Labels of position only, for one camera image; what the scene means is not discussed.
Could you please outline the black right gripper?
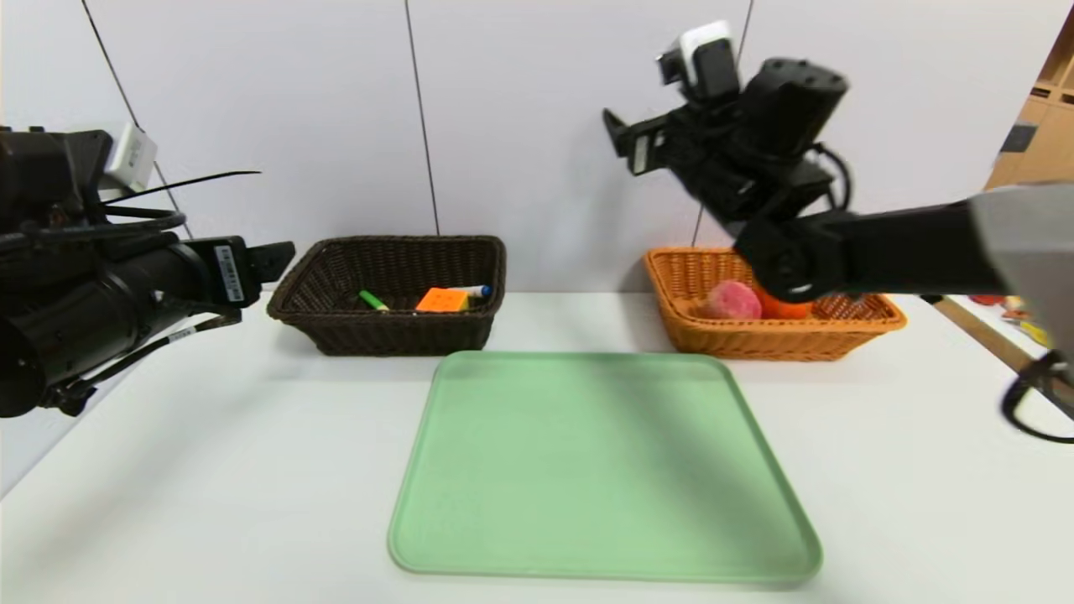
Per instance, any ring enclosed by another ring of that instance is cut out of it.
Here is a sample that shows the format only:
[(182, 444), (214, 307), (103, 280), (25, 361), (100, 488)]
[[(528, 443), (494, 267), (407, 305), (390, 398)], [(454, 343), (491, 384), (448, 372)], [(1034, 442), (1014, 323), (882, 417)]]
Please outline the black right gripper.
[(616, 156), (628, 157), (634, 176), (664, 169), (717, 221), (752, 217), (754, 179), (730, 158), (729, 123), (712, 123), (694, 113), (625, 123), (603, 107), (603, 126)]

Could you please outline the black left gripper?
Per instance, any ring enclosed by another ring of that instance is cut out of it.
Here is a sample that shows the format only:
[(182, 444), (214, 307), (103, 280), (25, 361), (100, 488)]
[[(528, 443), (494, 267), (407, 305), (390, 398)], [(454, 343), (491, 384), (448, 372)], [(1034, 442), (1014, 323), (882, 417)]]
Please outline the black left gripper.
[(93, 275), (96, 346), (141, 346), (185, 318), (252, 304), (296, 254), (293, 242), (246, 247), (241, 238), (116, 238)]

